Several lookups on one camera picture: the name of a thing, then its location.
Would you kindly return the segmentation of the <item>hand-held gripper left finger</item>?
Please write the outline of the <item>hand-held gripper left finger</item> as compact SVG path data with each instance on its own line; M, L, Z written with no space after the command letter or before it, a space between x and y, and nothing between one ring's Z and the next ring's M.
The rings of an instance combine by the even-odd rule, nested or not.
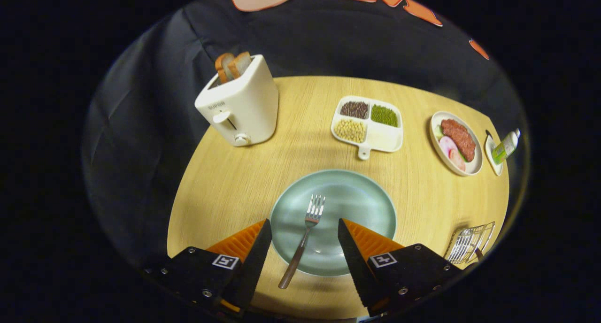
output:
M253 299L269 247L264 219L208 248L187 246L143 274L161 290L208 316L243 316Z

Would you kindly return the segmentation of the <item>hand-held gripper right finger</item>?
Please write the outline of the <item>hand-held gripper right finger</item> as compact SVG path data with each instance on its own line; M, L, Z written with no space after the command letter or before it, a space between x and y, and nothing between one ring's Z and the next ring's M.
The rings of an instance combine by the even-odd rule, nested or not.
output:
M402 246L346 218L339 219L338 240L370 316L404 314L474 268L460 269L423 244Z

